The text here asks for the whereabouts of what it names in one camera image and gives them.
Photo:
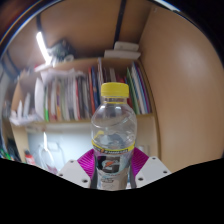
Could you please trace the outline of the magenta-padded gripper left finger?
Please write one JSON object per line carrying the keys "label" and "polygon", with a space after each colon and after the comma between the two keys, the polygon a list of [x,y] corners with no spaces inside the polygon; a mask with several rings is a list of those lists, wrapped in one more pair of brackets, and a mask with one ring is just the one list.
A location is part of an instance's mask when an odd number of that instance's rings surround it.
{"label": "magenta-padded gripper left finger", "polygon": [[58,176],[83,188],[96,189],[97,171],[94,150],[89,150],[78,160],[69,160],[58,172]]}

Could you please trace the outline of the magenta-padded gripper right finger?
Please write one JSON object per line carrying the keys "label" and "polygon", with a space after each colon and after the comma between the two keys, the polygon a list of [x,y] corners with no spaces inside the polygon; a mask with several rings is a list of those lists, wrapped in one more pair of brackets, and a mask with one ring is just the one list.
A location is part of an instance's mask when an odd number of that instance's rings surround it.
{"label": "magenta-padded gripper right finger", "polygon": [[134,149],[129,172],[132,189],[144,187],[170,174],[169,169],[158,157],[149,157],[138,148]]}

